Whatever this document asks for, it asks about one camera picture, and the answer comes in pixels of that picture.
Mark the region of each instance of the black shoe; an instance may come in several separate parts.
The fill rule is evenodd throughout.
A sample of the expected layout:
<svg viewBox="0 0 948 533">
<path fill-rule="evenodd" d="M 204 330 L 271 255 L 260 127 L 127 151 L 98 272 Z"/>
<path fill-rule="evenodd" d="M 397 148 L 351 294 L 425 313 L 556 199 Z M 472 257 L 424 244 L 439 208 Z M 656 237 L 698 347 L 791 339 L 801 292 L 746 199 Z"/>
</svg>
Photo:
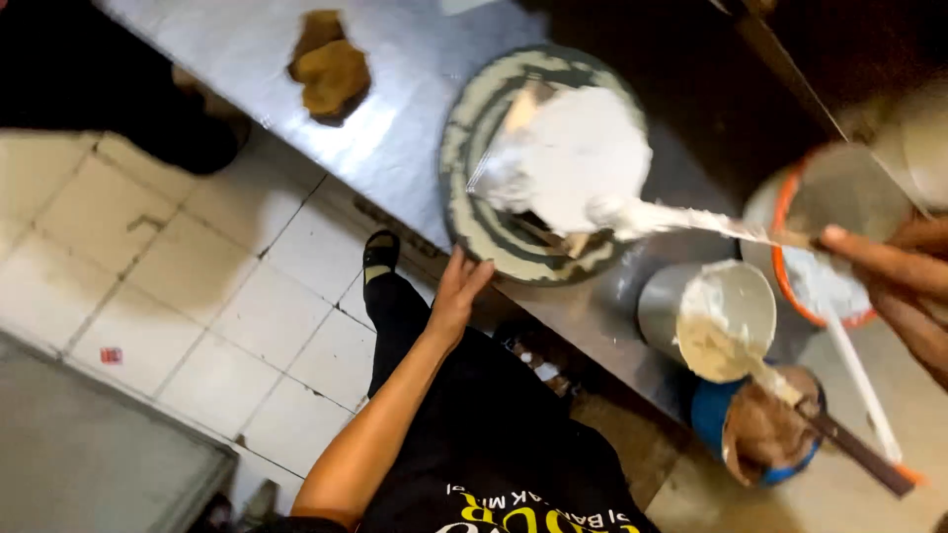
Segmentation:
<svg viewBox="0 0 948 533">
<path fill-rule="evenodd" d="M 392 239 L 391 245 L 377 244 L 375 241 L 381 240 L 379 237 L 388 236 Z M 362 252 L 362 270 L 368 267 L 385 266 L 395 272 L 395 265 L 398 264 L 398 252 L 401 249 L 401 240 L 397 235 L 388 230 L 379 230 L 369 237 L 365 242 L 365 251 Z"/>
</svg>

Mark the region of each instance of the hand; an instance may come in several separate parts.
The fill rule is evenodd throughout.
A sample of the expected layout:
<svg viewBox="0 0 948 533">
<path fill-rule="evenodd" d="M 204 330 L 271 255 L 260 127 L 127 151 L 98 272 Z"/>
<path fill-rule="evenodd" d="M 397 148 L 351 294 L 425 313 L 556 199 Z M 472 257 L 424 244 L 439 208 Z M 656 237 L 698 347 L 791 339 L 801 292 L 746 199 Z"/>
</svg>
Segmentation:
<svg viewBox="0 0 948 533">
<path fill-rule="evenodd" d="M 425 335 L 443 342 L 448 354 L 458 346 L 471 318 L 474 297 L 490 281 L 494 264 L 484 261 L 479 265 L 467 259 L 461 247 L 455 245 L 451 260 L 447 263 L 438 294 L 431 306 L 431 318 Z"/>
<path fill-rule="evenodd" d="M 948 391 L 948 324 L 932 311 L 948 304 L 948 217 L 912 221 L 884 245 L 835 226 L 820 240 L 853 263 L 876 312 Z"/>
</svg>

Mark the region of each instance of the wooden handle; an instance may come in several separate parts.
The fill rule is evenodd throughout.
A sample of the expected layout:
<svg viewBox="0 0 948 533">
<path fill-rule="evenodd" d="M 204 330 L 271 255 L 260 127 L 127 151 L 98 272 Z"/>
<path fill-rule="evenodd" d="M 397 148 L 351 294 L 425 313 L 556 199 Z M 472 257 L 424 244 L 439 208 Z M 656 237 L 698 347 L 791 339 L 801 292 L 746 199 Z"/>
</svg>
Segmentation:
<svg viewBox="0 0 948 533">
<path fill-rule="evenodd" d="M 853 460 L 859 463 L 859 466 L 869 472 L 869 475 L 876 478 L 879 483 L 885 485 L 899 498 L 915 488 L 915 485 L 905 479 L 891 463 L 866 446 L 859 437 L 841 426 L 828 414 L 807 413 L 807 410 L 799 408 L 797 411 L 803 414 L 815 430 L 831 440 L 840 450 L 852 457 Z"/>
</svg>

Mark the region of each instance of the stainless steel counter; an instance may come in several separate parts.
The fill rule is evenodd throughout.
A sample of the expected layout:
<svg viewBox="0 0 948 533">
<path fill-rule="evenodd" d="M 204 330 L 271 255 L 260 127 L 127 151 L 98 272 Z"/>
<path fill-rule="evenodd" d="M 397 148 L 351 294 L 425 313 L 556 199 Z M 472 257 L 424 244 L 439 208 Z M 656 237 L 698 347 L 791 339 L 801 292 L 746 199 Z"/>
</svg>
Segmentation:
<svg viewBox="0 0 948 533">
<path fill-rule="evenodd" d="M 822 134 L 706 2 L 499 0 L 445 16 L 439 0 L 100 0 L 123 25 L 189 69 L 357 192 L 447 249 L 435 160 L 464 81 L 515 46 L 552 40 L 623 73 L 649 119 L 655 152 L 646 197 L 739 214 L 766 175 Z M 301 14 L 342 9 L 369 55 L 372 88 L 341 127 L 311 120 L 285 74 Z M 584 284 L 500 289 L 663 411 L 679 419 L 691 375 L 649 350 L 635 325 L 647 277 L 677 261 L 737 254 L 733 241 L 689 233 L 633 247 Z M 793 358 L 805 326 L 781 314 L 772 356 Z"/>
</svg>

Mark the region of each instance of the white tiled floor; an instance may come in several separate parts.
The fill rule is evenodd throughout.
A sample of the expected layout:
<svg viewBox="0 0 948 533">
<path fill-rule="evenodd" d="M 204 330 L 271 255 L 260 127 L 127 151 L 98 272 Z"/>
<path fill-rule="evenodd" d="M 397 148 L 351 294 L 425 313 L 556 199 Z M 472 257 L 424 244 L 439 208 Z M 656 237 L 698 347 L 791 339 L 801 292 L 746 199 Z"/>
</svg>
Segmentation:
<svg viewBox="0 0 948 533">
<path fill-rule="evenodd" d="M 287 507 L 371 378 L 376 223 L 353 196 L 263 131 L 202 178 L 111 135 L 0 132 L 0 328 L 218 440 L 242 434 Z M 430 302 L 434 279 L 399 270 Z"/>
</svg>

